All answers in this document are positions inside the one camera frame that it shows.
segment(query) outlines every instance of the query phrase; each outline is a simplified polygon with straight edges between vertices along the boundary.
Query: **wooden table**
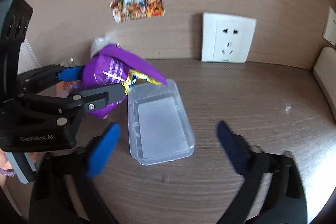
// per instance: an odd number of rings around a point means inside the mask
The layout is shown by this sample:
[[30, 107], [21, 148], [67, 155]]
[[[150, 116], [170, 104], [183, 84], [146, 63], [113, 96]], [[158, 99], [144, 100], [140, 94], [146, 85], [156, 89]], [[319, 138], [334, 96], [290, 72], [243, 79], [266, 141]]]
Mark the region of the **wooden table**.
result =
[[[196, 60], [152, 61], [177, 82], [196, 138], [186, 159], [141, 166], [129, 153], [127, 102], [108, 119], [88, 116], [77, 135], [79, 145], [121, 125], [121, 139], [103, 174], [94, 183], [120, 224], [216, 223], [243, 178], [237, 175], [216, 139], [219, 120], [266, 152], [290, 150], [303, 180], [308, 220], [336, 186], [336, 126], [311, 71], [279, 65], [214, 64]], [[266, 175], [250, 217], [258, 214], [271, 176]], [[7, 186], [22, 214], [28, 214], [31, 186], [10, 179]], [[17, 196], [18, 187], [26, 189]]]

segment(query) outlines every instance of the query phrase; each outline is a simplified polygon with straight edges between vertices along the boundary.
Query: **purple bracelet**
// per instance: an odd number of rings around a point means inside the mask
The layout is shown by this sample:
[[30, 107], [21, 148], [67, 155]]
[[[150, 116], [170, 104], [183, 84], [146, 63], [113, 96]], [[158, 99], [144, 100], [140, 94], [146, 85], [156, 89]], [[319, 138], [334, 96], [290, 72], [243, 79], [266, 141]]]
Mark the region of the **purple bracelet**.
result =
[[5, 175], [6, 177], [14, 177], [16, 174], [14, 171], [6, 171], [0, 168], [0, 174]]

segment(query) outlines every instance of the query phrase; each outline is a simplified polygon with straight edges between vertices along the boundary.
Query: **plastic container lid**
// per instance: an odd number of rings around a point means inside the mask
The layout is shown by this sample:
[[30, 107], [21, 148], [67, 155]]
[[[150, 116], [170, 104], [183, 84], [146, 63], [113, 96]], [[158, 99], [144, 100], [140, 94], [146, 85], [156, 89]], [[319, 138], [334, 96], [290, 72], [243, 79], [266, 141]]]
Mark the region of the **plastic container lid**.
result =
[[168, 85], [141, 84], [128, 95], [129, 147], [142, 165], [153, 165], [189, 157], [195, 137], [179, 90]]

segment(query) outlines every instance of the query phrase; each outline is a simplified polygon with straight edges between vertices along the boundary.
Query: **white wall outlet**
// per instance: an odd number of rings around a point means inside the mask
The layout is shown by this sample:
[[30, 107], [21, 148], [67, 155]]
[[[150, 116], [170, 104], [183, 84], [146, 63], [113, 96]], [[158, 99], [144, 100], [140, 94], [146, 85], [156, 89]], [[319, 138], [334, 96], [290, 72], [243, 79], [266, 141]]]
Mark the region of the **white wall outlet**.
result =
[[255, 25], [252, 18], [204, 13], [201, 61], [244, 63]]
[[323, 37], [332, 45], [336, 45], [336, 13], [329, 7], [329, 16], [325, 24]]

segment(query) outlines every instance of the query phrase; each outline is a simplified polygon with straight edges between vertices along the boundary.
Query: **brown wall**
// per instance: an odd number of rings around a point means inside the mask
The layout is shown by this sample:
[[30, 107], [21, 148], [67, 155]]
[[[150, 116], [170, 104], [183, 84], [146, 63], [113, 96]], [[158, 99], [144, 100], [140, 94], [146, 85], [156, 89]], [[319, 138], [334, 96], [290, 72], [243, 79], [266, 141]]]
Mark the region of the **brown wall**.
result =
[[311, 68], [322, 47], [328, 6], [336, 0], [164, 0], [166, 16], [116, 25], [110, 0], [27, 0], [34, 8], [27, 38], [42, 65], [89, 57], [96, 36], [113, 32], [143, 58], [200, 57], [204, 11], [256, 18], [250, 61]]

